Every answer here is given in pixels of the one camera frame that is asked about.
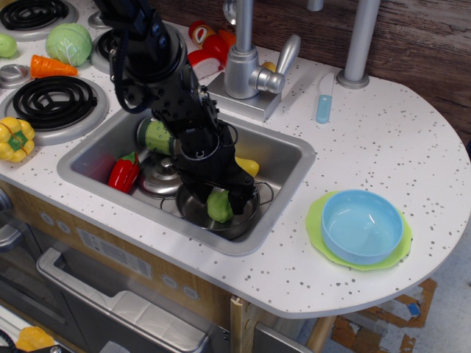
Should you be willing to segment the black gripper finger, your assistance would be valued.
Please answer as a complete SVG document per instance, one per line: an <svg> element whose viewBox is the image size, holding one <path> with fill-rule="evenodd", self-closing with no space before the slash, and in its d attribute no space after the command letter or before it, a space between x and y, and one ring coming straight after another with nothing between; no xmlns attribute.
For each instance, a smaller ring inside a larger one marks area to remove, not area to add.
<svg viewBox="0 0 471 353"><path fill-rule="evenodd" d="M235 188L228 193L228 200L234 215L244 213L246 203L252 199L254 187Z"/></svg>
<svg viewBox="0 0 471 353"><path fill-rule="evenodd" d="M213 191L213 186L204 182L184 182L188 192L200 203L205 204Z"/></svg>

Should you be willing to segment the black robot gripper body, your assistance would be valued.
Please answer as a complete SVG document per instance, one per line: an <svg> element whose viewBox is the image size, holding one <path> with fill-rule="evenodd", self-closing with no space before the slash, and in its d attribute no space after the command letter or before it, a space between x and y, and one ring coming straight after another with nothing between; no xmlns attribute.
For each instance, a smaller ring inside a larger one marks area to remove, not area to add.
<svg viewBox="0 0 471 353"><path fill-rule="evenodd" d="M211 185L229 190L233 195L251 195L255 183L236 162L238 133L225 121L209 121L190 126L182 121L171 123L171 134L180 143L173 157L185 184L201 191Z"/></svg>

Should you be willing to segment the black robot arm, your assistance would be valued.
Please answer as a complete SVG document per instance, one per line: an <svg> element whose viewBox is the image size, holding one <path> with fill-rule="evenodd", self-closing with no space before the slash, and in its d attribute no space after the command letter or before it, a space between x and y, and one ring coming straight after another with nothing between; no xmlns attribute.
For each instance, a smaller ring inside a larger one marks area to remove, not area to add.
<svg viewBox="0 0 471 353"><path fill-rule="evenodd" d="M214 187L228 192L234 214L255 195L255 182L235 159L235 130L218 118L216 103L200 85L182 35L166 26L147 1L97 1L118 47L110 77L121 107L150 110L180 142L174 165L201 202Z"/></svg>

